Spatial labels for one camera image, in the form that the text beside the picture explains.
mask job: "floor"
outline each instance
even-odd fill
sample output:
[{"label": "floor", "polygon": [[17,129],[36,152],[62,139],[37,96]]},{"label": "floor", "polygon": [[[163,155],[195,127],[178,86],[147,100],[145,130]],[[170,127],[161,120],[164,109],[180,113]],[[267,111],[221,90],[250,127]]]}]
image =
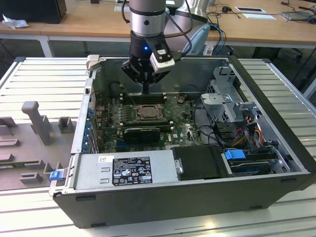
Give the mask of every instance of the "floor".
[{"label": "floor", "polygon": [[[17,40],[17,39],[3,39],[3,45],[12,54],[16,56],[27,57],[43,57],[43,52],[40,43],[36,40]],[[52,41],[53,51],[56,57],[85,57],[83,43],[81,41]],[[107,56],[123,56],[129,52],[129,43],[115,43],[115,42],[88,42],[89,54],[100,54]],[[234,46],[234,55],[238,58],[251,58],[254,52],[254,47]],[[292,80],[299,68],[308,58],[312,49],[303,49],[303,57],[299,63],[296,61],[297,52],[292,49],[282,49],[279,51],[273,63],[278,69],[289,79]],[[265,57],[269,57],[270,50],[264,49]],[[0,78],[6,71],[6,68],[12,63],[13,58],[10,54],[0,46]],[[298,75],[295,85],[299,85],[301,78],[305,77],[316,63],[316,53],[306,64],[304,69]],[[316,95],[311,97],[311,102],[316,104]]]}]

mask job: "blue cable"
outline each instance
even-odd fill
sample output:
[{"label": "blue cable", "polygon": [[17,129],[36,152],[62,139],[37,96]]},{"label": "blue cable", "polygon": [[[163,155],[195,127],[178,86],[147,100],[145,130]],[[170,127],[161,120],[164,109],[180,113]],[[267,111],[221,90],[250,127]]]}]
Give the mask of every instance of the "blue cable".
[{"label": "blue cable", "polygon": [[222,46],[221,46],[221,49],[218,51],[218,54],[217,55],[220,55],[222,49],[224,48],[224,35],[223,35],[223,31],[221,29],[219,29],[217,26],[213,25],[213,24],[210,24],[210,26],[214,27],[215,29],[217,29],[217,31],[221,34],[221,38],[222,38]]}]

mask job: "white table leg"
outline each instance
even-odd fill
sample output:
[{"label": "white table leg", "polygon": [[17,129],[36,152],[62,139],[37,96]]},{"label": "white table leg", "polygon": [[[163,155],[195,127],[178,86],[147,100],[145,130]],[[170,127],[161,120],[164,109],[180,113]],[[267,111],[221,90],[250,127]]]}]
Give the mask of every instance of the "white table leg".
[{"label": "white table leg", "polygon": [[43,37],[43,38],[39,39],[39,42],[41,44],[41,48],[42,48],[46,58],[55,57],[54,52],[52,50],[52,47],[50,45],[50,42],[48,40],[48,37]]}]

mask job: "yellow wire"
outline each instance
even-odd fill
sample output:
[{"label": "yellow wire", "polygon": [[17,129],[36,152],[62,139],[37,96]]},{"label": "yellow wire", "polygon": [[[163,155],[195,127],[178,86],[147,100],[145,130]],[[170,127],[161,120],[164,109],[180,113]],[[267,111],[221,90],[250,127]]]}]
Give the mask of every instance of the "yellow wire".
[{"label": "yellow wire", "polygon": [[243,136],[240,140],[238,140],[238,141],[236,141],[234,144],[232,144],[232,147],[234,147],[234,146],[240,144],[241,142],[245,141],[246,139],[247,139],[246,136]]}]

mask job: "red wire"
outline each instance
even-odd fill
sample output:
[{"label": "red wire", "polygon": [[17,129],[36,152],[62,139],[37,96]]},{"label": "red wire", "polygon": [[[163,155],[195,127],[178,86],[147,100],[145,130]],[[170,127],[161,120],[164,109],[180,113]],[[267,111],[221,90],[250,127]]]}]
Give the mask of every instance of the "red wire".
[{"label": "red wire", "polygon": [[240,131],[242,131],[241,128],[239,128],[239,129],[237,130],[237,132],[235,133],[235,139],[234,139],[234,141],[237,139],[237,134],[238,134],[238,132],[240,132]]}]

